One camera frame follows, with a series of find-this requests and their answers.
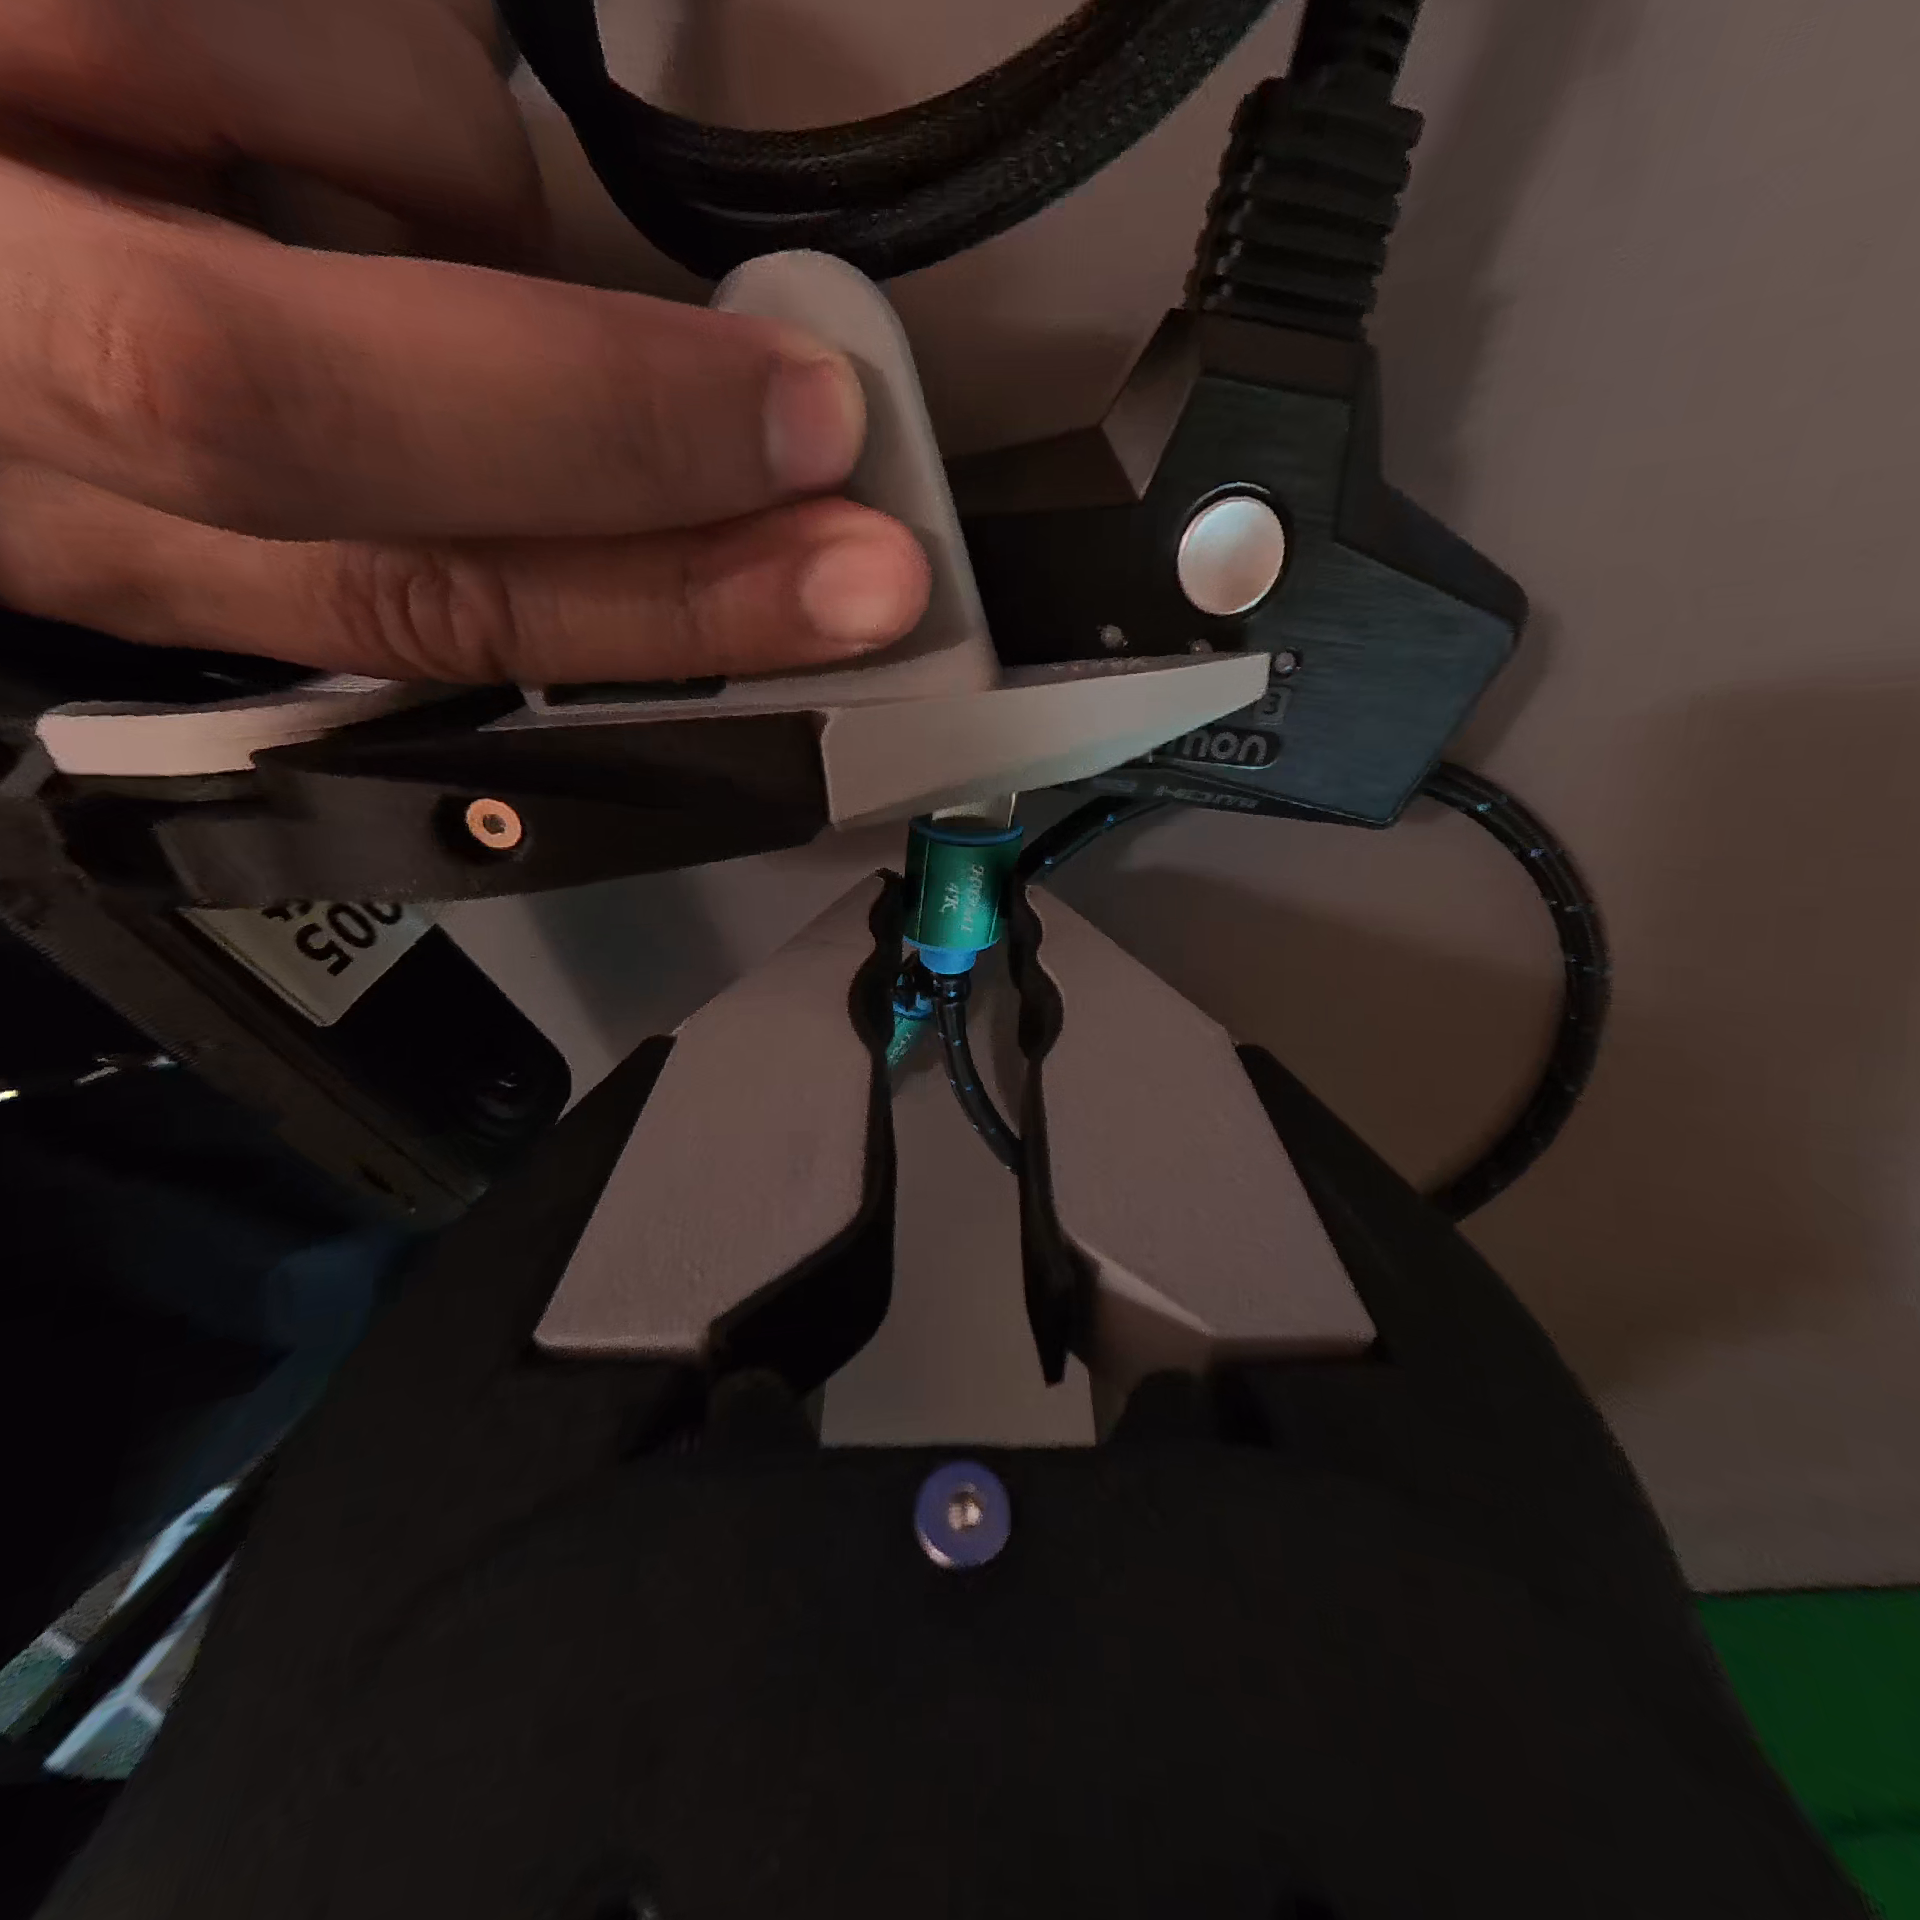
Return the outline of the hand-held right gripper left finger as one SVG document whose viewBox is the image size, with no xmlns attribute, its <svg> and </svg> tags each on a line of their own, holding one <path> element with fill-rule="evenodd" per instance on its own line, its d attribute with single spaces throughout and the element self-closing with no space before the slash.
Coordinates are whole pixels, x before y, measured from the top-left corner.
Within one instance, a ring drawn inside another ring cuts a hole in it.
<svg viewBox="0 0 1920 1920">
<path fill-rule="evenodd" d="M 659 1050 L 536 1344 L 822 1388 L 893 1303 L 898 879 L 869 875 Z"/>
</svg>

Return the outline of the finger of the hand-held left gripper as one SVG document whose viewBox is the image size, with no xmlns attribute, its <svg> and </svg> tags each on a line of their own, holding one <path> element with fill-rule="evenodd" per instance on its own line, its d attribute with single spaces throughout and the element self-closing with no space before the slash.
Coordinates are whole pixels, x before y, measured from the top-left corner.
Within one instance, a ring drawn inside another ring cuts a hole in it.
<svg viewBox="0 0 1920 1920">
<path fill-rule="evenodd" d="M 973 669 L 896 664 L 788 681 L 526 688 L 501 719 L 458 719 L 447 688 L 355 677 L 303 681 L 205 704 L 70 703 L 36 719 L 36 745 L 70 777 L 224 777 L 269 755 L 399 745 L 583 747 L 591 731 L 799 721 L 826 786 L 830 825 L 901 821 L 996 795 L 1115 770 L 1258 699 L 1265 658 L 1194 658 Z"/>
</svg>

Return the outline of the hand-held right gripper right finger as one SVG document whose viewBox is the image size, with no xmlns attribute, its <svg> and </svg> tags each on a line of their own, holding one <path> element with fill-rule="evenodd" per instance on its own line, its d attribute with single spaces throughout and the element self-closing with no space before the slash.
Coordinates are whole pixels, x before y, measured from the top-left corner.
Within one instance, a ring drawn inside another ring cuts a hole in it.
<svg viewBox="0 0 1920 1920">
<path fill-rule="evenodd" d="M 1232 1036 L 1071 906 L 1019 915 L 1021 1272 L 1099 1388 L 1355 1360 L 1374 1323 Z"/>
</svg>

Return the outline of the black braided cable green plugs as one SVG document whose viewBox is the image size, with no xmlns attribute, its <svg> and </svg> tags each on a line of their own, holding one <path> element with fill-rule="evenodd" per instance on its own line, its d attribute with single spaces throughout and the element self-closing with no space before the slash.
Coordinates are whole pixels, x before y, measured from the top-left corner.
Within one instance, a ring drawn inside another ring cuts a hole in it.
<svg viewBox="0 0 1920 1920">
<path fill-rule="evenodd" d="M 1570 848 L 1509 786 L 1438 764 L 1422 796 L 1477 824 L 1526 869 L 1543 899 L 1560 962 L 1560 1005 L 1543 1079 L 1502 1133 L 1459 1173 L 1427 1192 L 1431 1204 L 1462 1225 L 1545 1159 L 1584 1101 L 1615 1005 L 1615 952 L 1600 903 Z M 1106 834 L 1162 811 L 1162 799 L 1091 799 L 1025 846 L 1021 824 L 973 816 L 915 821 L 904 837 L 901 973 L 893 989 L 890 1065 L 901 1069 L 917 1039 L 941 1045 L 947 1089 L 996 1166 L 1021 1170 L 1021 1142 L 986 1091 L 973 1058 L 973 971 L 1002 939 L 1002 915 L 1032 879 L 1047 879 Z"/>
</svg>

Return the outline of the brushed metal hub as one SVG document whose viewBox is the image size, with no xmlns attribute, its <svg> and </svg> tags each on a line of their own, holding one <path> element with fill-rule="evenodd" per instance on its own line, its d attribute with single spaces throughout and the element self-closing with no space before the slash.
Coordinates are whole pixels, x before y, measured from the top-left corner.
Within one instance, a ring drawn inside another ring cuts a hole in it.
<svg viewBox="0 0 1920 1920">
<path fill-rule="evenodd" d="M 1258 660 L 1088 795 L 1390 825 L 1526 592 L 1382 472 L 1362 341 L 1173 310 L 1099 424 L 947 468 L 1005 669 Z"/>
</svg>

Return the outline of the person's left hand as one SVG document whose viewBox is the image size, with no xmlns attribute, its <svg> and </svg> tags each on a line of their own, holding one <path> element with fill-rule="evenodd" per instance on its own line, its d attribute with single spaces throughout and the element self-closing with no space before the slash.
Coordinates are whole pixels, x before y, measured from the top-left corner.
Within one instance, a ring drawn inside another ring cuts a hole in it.
<svg viewBox="0 0 1920 1920">
<path fill-rule="evenodd" d="M 5 5 L 5 605 L 423 682 L 901 639 L 856 368 L 546 242 L 487 5 Z"/>
</svg>

